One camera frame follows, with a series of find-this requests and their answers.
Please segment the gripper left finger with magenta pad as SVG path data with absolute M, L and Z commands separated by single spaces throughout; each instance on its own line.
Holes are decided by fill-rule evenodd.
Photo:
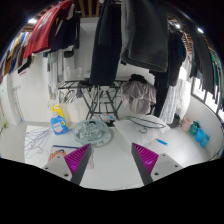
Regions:
M 79 185 L 91 154 L 92 147 L 90 144 L 77 147 L 77 150 L 66 156 L 58 153 L 53 159 L 48 160 L 43 170 Z

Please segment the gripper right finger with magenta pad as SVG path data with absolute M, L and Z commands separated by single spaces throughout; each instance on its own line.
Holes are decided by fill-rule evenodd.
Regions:
M 157 154 L 136 143 L 132 144 L 131 153 L 144 185 L 182 169 L 182 166 L 166 153 Z

